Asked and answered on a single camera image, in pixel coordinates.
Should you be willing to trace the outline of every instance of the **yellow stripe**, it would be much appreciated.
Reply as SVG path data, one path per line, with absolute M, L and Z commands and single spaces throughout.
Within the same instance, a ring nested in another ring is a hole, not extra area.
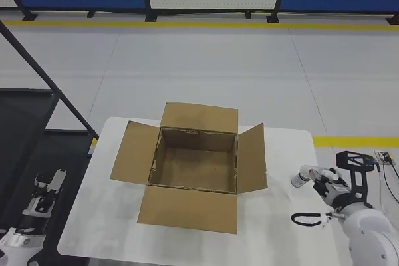
M 337 29 L 353 31 L 399 31 L 399 25 L 337 25 L 312 23 L 212 22 L 212 21 L 4 21 L 7 26 L 36 27 L 205 27 L 256 29 Z
M 399 148 L 399 137 L 314 136 L 315 147 Z

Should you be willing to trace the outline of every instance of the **open cardboard box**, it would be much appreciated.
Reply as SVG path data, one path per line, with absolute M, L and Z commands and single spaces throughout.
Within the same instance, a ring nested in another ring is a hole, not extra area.
M 237 194 L 267 188 L 263 123 L 238 110 L 167 103 L 161 127 L 129 121 L 111 178 L 146 189 L 138 223 L 237 233 Z

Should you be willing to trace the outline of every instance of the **blue barrier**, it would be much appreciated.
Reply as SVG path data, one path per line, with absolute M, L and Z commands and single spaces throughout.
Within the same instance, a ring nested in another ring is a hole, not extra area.
M 144 9 L 144 0 L 22 0 L 27 8 L 51 9 Z
M 282 0 L 281 10 L 336 12 L 397 12 L 399 0 Z

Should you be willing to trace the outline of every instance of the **white table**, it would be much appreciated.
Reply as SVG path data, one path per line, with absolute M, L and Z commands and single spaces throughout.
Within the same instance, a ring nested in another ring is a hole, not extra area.
M 59 241 L 60 254 L 175 266 L 340 265 L 331 225 L 308 228 L 290 220 L 295 212 L 329 210 L 311 184 L 290 184 L 300 166 L 317 165 L 310 133 L 265 128 L 269 187 L 239 196 L 239 233 L 230 235 L 136 223 L 145 186 L 110 179 L 129 120 L 160 124 L 106 121 Z

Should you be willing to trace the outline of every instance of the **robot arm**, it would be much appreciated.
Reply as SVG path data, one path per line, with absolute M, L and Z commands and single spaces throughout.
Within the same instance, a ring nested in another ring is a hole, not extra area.
M 350 255 L 354 266 L 399 266 L 399 234 L 389 219 L 366 202 L 368 188 L 366 173 L 373 171 L 372 156 L 353 152 L 337 154 L 337 166 L 350 170 L 352 187 L 334 169 L 311 167 L 301 170 L 303 180 L 312 180 L 313 188 L 334 212 L 350 242 Z M 356 183 L 356 173 L 362 185 Z
M 37 174 L 28 207 L 23 210 L 17 226 L 0 240 L 0 250 L 4 252 L 0 266 L 27 266 L 29 260 L 41 251 L 46 238 L 45 228 L 66 175 L 67 172 L 61 169 L 53 176 Z M 29 263 L 29 266 L 34 265 L 38 263 Z

